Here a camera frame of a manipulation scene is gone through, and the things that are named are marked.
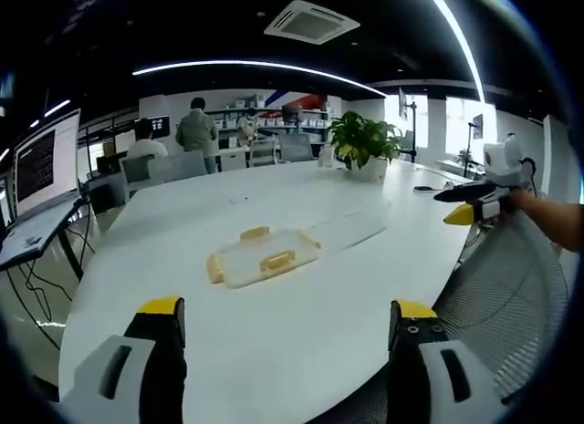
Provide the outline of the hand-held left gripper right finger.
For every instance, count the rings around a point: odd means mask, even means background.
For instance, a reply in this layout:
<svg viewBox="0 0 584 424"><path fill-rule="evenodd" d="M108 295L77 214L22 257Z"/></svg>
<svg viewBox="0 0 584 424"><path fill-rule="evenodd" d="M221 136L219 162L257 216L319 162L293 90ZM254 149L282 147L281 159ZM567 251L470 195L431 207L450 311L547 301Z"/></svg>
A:
<svg viewBox="0 0 584 424"><path fill-rule="evenodd" d="M391 302L386 393L389 423L494 423L506 411L475 353L430 307L403 299Z"/></svg>

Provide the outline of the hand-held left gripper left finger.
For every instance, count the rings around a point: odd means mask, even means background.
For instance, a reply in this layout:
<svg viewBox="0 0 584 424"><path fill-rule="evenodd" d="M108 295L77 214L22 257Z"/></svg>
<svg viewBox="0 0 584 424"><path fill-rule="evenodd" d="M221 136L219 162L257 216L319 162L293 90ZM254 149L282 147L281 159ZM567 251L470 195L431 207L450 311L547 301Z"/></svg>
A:
<svg viewBox="0 0 584 424"><path fill-rule="evenodd" d="M59 405L73 423L182 423L185 345L184 299L151 300L78 365Z"/></svg>

